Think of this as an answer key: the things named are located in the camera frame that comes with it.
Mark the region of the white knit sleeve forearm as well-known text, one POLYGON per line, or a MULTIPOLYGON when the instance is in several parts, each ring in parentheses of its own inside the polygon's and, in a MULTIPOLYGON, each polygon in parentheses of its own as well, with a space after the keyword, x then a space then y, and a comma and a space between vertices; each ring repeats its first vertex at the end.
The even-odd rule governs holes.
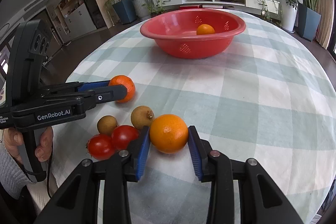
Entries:
POLYGON ((12 198, 17 200, 21 195, 22 189, 26 185, 31 184, 31 181, 11 157, 3 144, 1 144, 0 168, 1 185, 12 198))

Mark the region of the person's left hand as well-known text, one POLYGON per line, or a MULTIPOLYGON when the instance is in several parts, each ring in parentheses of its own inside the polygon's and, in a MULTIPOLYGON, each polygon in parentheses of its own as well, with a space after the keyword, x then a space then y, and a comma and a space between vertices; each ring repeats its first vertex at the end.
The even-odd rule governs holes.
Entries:
MULTIPOLYGON (((35 156, 40 162, 47 161, 52 153, 52 141, 54 132, 52 127, 47 127, 42 133, 39 145, 35 150, 35 156)), ((5 129, 3 134, 4 145, 9 154, 19 164, 23 165, 22 157, 19 153, 18 147, 23 144, 23 136, 15 128, 5 129)))

